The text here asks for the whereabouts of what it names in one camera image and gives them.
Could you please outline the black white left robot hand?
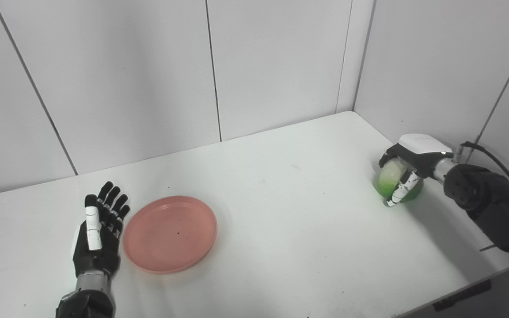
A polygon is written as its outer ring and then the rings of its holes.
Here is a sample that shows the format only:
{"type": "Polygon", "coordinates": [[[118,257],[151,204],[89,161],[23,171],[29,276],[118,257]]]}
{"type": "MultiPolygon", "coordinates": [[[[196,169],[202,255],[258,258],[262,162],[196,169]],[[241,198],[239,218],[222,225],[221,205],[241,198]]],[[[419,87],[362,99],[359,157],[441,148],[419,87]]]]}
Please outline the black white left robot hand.
{"type": "Polygon", "coordinates": [[[111,278],[121,263],[119,246],[129,198],[121,188],[107,181],[97,195],[84,199],[85,220],[80,225],[73,263],[76,276],[89,270],[101,270],[111,278]]]}

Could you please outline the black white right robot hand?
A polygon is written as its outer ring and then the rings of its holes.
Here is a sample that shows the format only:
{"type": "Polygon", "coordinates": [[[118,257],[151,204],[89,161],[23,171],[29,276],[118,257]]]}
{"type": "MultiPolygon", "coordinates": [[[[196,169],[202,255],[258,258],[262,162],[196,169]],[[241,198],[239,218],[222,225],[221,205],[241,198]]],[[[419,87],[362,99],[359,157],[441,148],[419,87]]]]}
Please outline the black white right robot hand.
{"type": "Polygon", "coordinates": [[[406,167],[395,188],[384,202],[393,207],[400,203],[421,180],[430,178],[443,184],[448,172],[457,165],[451,148],[434,137],[420,133],[404,134],[379,160],[379,167],[392,159],[400,159],[406,167]]]}

